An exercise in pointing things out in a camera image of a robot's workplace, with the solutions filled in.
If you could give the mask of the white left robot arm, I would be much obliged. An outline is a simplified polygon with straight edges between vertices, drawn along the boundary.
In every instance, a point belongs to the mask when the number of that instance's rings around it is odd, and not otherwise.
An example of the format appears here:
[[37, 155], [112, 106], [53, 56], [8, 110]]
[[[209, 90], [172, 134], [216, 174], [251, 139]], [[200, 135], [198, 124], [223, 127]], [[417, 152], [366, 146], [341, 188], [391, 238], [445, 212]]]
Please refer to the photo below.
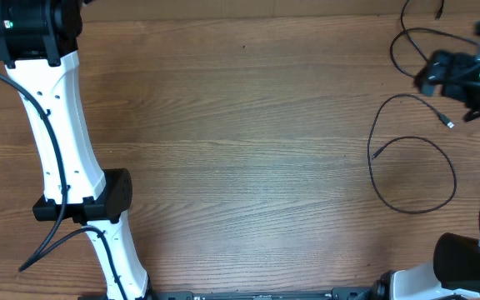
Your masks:
[[0, 80], [19, 93], [42, 164], [40, 221], [66, 219], [92, 243], [108, 299], [148, 299], [151, 284], [129, 227], [133, 185], [125, 168], [99, 166], [79, 87], [78, 0], [0, 0]]

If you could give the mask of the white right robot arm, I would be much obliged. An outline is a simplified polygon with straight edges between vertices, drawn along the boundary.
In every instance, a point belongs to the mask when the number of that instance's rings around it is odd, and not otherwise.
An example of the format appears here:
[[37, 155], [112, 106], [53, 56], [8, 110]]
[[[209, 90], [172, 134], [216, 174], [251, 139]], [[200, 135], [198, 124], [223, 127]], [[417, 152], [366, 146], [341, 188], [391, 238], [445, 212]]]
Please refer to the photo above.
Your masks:
[[[480, 22], [475, 25], [480, 37]], [[414, 86], [423, 96], [441, 88], [441, 96], [465, 105], [467, 123], [480, 118], [480, 42], [475, 54], [437, 50], [426, 58], [424, 68], [413, 75]], [[480, 237], [444, 233], [431, 262], [383, 274], [361, 299], [472, 299], [480, 298]]]

